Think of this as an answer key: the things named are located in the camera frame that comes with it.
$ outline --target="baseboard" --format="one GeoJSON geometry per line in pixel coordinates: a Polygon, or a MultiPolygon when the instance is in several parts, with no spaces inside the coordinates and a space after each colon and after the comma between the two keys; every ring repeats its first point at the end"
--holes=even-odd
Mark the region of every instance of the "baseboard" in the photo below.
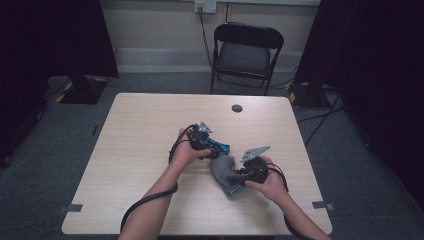
{"type": "MultiPolygon", "coordinates": [[[[275,72],[292,72],[301,57],[302,52],[281,53],[275,72]]],[[[115,59],[119,72],[210,71],[203,49],[115,48],[115,59]]]]}

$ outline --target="gray carpet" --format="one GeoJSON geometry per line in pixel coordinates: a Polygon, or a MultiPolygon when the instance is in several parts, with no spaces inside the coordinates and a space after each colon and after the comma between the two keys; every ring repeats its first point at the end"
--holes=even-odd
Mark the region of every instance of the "gray carpet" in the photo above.
{"type": "MultiPolygon", "coordinates": [[[[292,75],[276,73],[272,84],[290,80],[292,75]]],[[[66,77],[51,78],[48,93],[65,80],[66,77]]],[[[11,166],[0,169],[0,239],[116,239],[117,236],[66,236],[61,232],[65,215],[57,213],[59,207],[72,201],[115,95],[208,94],[209,80],[210,73],[122,73],[121,79],[110,79],[97,105],[59,104],[55,99],[60,92],[49,96],[41,120],[11,155],[11,166]]],[[[225,90],[217,92],[221,94],[263,93],[263,89],[226,83],[218,83],[216,88],[225,90]]],[[[280,89],[271,90],[269,95],[287,96],[281,86],[274,88],[280,89]]],[[[330,101],[335,95],[328,91],[330,101]]],[[[301,120],[325,110],[295,108],[294,113],[301,120]]],[[[299,123],[305,140],[320,120],[299,123]]],[[[343,109],[331,114],[307,145],[324,201],[335,206],[329,211],[331,237],[424,239],[422,213],[366,143],[366,134],[343,109]]]]}

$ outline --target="forearm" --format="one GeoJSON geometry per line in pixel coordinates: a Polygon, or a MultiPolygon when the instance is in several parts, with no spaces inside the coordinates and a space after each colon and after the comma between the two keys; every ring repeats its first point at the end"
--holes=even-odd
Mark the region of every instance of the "forearm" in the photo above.
{"type": "Polygon", "coordinates": [[[331,239],[305,214],[290,195],[282,196],[275,203],[283,211],[290,225],[301,235],[316,240],[331,239]]]}
{"type": "MultiPolygon", "coordinates": [[[[172,189],[184,167],[170,164],[144,197],[172,189]]],[[[160,233],[172,195],[160,197],[136,208],[128,218],[119,239],[156,239],[160,233]]]]}

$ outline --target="electrical outlet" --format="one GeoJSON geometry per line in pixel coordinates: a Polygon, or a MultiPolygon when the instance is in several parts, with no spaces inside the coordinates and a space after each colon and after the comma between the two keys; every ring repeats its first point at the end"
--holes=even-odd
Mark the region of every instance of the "electrical outlet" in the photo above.
{"type": "Polygon", "coordinates": [[[205,1],[194,1],[194,12],[200,12],[199,9],[202,9],[202,12],[206,12],[205,1]]]}
{"type": "Polygon", "coordinates": [[[202,9],[202,13],[216,13],[216,0],[212,1],[194,1],[194,12],[199,12],[202,9]]]}

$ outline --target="chair leg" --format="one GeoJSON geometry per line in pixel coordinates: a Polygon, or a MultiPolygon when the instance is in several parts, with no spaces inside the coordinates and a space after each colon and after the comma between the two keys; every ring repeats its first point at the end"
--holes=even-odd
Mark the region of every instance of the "chair leg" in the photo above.
{"type": "Polygon", "coordinates": [[[212,69],[212,77],[211,77],[211,89],[209,91],[209,94],[213,94],[213,82],[215,81],[215,71],[212,69]]]}
{"type": "Polygon", "coordinates": [[[269,84],[271,83],[271,78],[268,78],[267,82],[266,82],[266,87],[265,87],[265,93],[264,96],[268,95],[268,88],[269,88],[269,84]]]}

